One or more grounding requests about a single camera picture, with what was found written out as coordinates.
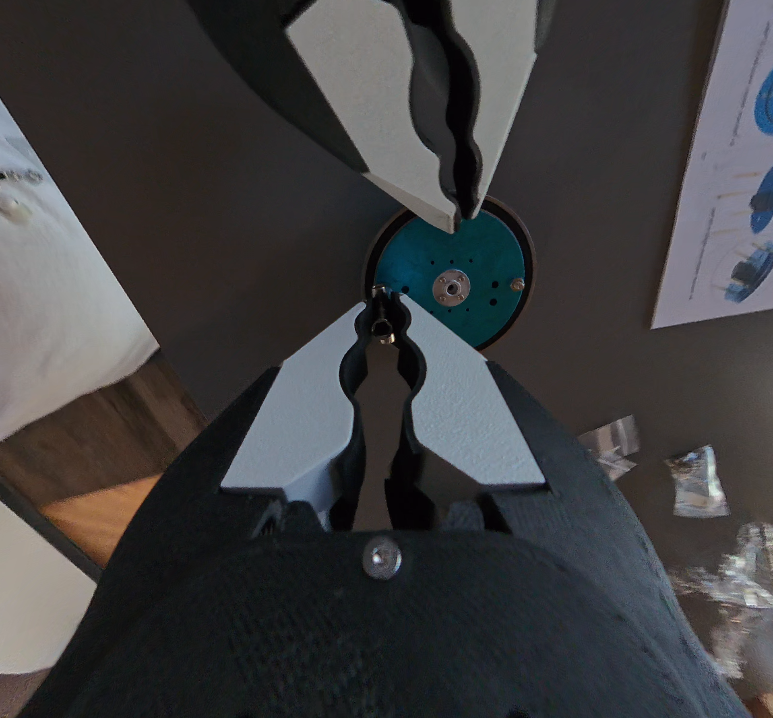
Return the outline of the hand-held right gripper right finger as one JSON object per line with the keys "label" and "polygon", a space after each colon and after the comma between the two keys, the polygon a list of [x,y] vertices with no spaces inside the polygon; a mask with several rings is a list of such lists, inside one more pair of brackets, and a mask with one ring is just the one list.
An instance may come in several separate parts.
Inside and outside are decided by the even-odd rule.
{"label": "hand-held right gripper right finger", "polygon": [[420,354],[408,407],[418,488],[542,488],[545,477],[488,360],[406,295],[404,335]]}

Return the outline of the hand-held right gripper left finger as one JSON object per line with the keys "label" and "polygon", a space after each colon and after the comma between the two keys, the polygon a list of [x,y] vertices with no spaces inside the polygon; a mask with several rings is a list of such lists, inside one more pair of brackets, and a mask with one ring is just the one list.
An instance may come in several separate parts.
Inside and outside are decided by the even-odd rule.
{"label": "hand-held right gripper left finger", "polygon": [[335,460],[353,439],[355,409],[340,379],[343,358],[358,342],[351,307],[285,359],[220,487],[276,494],[328,514],[343,493]]}

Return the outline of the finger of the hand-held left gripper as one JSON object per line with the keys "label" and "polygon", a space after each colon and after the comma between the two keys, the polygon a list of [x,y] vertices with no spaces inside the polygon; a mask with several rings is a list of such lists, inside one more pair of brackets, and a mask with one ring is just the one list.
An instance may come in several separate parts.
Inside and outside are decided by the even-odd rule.
{"label": "finger of the hand-held left gripper", "polygon": [[410,105],[413,53],[398,9],[383,0],[314,0],[285,28],[365,164],[362,175],[431,226],[453,233],[457,206]]}
{"label": "finger of the hand-held left gripper", "polygon": [[538,0],[444,0],[450,35],[463,43],[475,85],[468,136],[478,151],[475,217],[492,182],[536,61]]}

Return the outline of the metal cross socket wrench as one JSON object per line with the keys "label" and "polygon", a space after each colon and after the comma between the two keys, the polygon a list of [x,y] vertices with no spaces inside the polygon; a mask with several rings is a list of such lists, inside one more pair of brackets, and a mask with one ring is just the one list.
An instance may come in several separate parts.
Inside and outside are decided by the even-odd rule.
{"label": "metal cross socket wrench", "polygon": [[395,342],[392,317],[392,290],[384,284],[372,286],[373,318],[370,335],[382,345],[390,346]]}

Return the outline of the blue disc with black rim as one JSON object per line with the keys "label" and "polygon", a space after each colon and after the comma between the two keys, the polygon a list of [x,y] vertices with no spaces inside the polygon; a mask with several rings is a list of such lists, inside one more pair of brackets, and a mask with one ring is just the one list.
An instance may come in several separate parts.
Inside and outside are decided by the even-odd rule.
{"label": "blue disc with black rim", "polygon": [[[527,306],[534,271],[526,228],[488,196],[478,216],[453,234],[409,210],[396,214],[372,244],[362,288],[365,297],[378,284],[399,291],[482,351],[505,336]],[[518,277],[526,282],[520,293],[509,287]]]}

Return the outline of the clear plastic parts bag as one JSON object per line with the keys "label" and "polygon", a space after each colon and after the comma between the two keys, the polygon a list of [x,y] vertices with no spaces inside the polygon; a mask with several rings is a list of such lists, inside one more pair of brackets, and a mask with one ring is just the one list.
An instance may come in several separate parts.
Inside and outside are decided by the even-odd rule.
{"label": "clear plastic parts bag", "polygon": [[583,433],[577,440],[611,481],[618,481],[637,465],[631,457],[640,451],[641,443],[632,414]]}

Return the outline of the clear bag of dark screws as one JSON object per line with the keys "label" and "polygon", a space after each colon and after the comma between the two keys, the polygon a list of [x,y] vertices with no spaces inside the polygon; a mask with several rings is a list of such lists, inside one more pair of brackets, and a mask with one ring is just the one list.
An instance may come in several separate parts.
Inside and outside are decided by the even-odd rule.
{"label": "clear bag of dark screws", "polygon": [[708,444],[679,457],[666,459],[674,484],[672,513],[684,519],[717,519],[730,508],[717,472],[717,459]]}

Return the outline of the instruction sheet with blue drawings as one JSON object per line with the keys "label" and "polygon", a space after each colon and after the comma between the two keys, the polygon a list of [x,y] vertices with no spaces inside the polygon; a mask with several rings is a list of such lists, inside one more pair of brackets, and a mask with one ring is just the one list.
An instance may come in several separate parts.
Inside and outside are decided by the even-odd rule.
{"label": "instruction sheet with blue drawings", "polygon": [[772,307],[772,0],[726,0],[651,328]]}

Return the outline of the person's white t-shirt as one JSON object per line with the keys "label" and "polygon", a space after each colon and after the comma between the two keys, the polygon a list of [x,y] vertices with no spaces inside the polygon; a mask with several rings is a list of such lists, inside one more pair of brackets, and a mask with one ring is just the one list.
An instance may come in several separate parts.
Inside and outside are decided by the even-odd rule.
{"label": "person's white t-shirt", "polygon": [[1,105],[1,439],[137,371],[159,344]]}

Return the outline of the crumpled clear plastic wrap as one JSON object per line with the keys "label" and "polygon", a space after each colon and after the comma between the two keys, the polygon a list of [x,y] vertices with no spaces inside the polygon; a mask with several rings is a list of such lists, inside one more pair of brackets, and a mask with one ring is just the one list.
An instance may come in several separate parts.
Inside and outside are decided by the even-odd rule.
{"label": "crumpled clear plastic wrap", "polygon": [[717,669],[759,692],[771,692],[771,569],[772,525],[749,522],[715,573],[703,567],[669,573],[677,595],[701,596],[715,605],[710,649]]}

